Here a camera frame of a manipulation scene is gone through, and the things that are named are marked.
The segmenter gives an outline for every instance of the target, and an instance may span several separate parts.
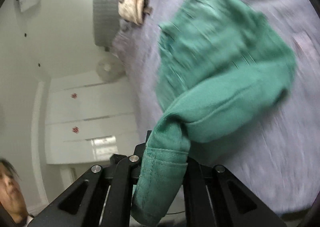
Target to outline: bed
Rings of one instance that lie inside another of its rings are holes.
[[[300,211],[312,205],[320,189],[320,19],[309,0],[242,1],[262,11],[295,51],[295,82],[291,95],[236,132],[227,150],[219,149],[219,141],[209,143],[218,155],[205,163],[225,165],[276,213]],[[162,115],[155,94],[158,24],[170,20],[182,2],[149,0],[153,12],[144,24],[123,21],[113,40],[134,89],[142,142]]]

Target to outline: black hair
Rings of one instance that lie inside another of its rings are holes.
[[[4,167],[14,176],[18,176],[17,171],[13,167],[13,165],[6,159],[0,157],[0,164],[3,164]]]

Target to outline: green garment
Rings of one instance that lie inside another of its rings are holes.
[[[186,0],[161,29],[164,114],[146,144],[132,201],[132,216],[147,226],[167,213],[192,143],[226,137],[275,105],[295,69],[293,51],[240,0]]]

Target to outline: silver bolt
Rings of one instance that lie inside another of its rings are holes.
[[[129,157],[129,160],[131,162],[137,162],[139,160],[139,157],[137,155],[132,155]]]
[[[217,165],[215,169],[218,173],[223,173],[226,170],[223,165]]]
[[[94,173],[98,173],[101,171],[101,166],[99,165],[94,165],[93,167],[91,167],[91,171]]]

